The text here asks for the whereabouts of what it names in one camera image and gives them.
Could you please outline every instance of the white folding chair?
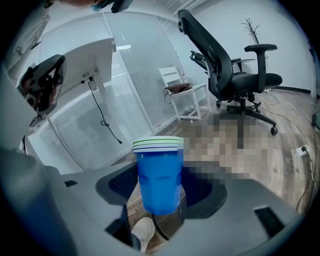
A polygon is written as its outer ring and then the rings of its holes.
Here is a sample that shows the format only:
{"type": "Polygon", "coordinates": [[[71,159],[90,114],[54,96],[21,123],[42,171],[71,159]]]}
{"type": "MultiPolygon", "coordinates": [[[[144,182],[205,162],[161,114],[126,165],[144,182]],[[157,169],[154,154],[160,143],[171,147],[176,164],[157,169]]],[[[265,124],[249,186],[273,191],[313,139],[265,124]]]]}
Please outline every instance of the white folding chair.
{"type": "MultiPolygon", "coordinates": [[[[162,80],[165,84],[165,87],[167,88],[168,86],[172,86],[175,83],[176,84],[182,84],[183,81],[177,71],[176,66],[170,66],[170,67],[164,67],[164,68],[159,68],[159,72],[161,74],[162,80]]],[[[196,119],[196,120],[201,120],[201,112],[200,109],[205,108],[208,109],[209,112],[211,112],[211,104],[210,104],[210,98],[209,98],[209,88],[208,85],[206,83],[202,83],[202,84],[198,84],[198,85],[193,85],[191,89],[183,91],[183,92],[179,92],[179,93],[175,93],[172,94],[171,96],[171,101],[172,101],[172,105],[175,111],[175,114],[178,118],[178,120],[180,121],[181,119],[196,119]],[[197,100],[197,96],[196,96],[196,91],[204,88],[205,89],[205,94],[206,94],[206,102],[207,102],[207,106],[204,107],[200,107],[198,100],[197,100]],[[188,105],[188,109],[190,111],[190,113],[188,115],[179,115],[176,103],[175,103],[175,98],[178,96],[182,96],[185,95],[188,102],[190,102],[190,97],[191,100],[193,101],[193,104],[189,104],[188,105]]]]}

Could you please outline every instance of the baseboard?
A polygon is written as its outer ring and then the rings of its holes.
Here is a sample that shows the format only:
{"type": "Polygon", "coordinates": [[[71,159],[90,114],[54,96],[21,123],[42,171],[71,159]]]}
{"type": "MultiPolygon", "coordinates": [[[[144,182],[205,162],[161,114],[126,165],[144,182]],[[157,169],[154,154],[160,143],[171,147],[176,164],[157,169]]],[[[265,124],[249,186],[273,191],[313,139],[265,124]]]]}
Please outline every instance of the baseboard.
{"type": "Polygon", "coordinates": [[[272,90],[285,90],[285,91],[300,92],[300,93],[305,93],[305,94],[311,93],[311,91],[307,90],[307,89],[288,87],[288,86],[276,86],[276,87],[272,88],[272,90]]]}

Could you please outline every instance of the wall outlet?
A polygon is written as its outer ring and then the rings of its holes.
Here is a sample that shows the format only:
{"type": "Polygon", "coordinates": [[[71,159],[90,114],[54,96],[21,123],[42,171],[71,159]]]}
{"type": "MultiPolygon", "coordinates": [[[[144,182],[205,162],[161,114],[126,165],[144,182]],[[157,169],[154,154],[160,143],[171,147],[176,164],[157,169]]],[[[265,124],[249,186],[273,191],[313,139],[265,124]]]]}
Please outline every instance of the wall outlet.
{"type": "Polygon", "coordinates": [[[305,148],[306,148],[306,151],[309,153],[309,156],[311,156],[310,148],[309,148],[308,145],[303,145],[303,146],[297,148],[297,149],[295,150],[295,153],[294,153],[295,156],[298,157],[298,158],[301,158],[301,157],[303,157],[304,155],[307,154],[307,152],[305,152],[305,151],[302,150],[302,147],[305,147],[305,148]]]}

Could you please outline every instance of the sneaker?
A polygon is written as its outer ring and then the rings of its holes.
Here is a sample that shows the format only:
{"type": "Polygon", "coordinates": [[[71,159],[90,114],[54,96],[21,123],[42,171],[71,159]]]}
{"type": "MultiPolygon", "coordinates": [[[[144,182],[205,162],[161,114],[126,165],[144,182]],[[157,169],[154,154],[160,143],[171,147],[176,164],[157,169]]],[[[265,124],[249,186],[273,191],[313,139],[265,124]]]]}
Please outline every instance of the sneaker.
{"type": "Polygon", "coordinates": [[[156,231],[156,227],[151,218],[144,217],[140,219],[133,227],[131,233],[135,235],[140,243],[142,253],[145,253],[147,250],[147,246],[151,238],[154,236],[156,231]]]}

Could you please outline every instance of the black office chair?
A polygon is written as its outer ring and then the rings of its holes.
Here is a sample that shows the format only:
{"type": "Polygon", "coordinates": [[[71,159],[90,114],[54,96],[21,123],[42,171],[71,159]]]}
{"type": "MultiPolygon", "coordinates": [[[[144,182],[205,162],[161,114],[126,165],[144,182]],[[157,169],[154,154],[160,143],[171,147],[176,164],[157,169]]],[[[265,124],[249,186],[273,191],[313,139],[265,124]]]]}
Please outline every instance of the black office chair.
{"type": "Polygon", "coordinates": [[[276,122],[260,113],[260,103],[255,103],[254,93],[261,94],[265,89],[282,83],[281,76],[266,73],[265,52],[277,49],[274,44],[255,44],[244,48],[245,52],[255,52],[258,62],[258,74],[233,72],[230,57],[212,35],[191,15],[188,10],[178,12],[178,28],[187,35],[202,53],[205,70],[208,75],[209,91],[220,101],[236,101],[240,106],[228,105],[227,111],[251,116],[272,125],[271,134],[276,135],[276,122]],[[246,98],[253,106],[246,106],[246,98]]]}

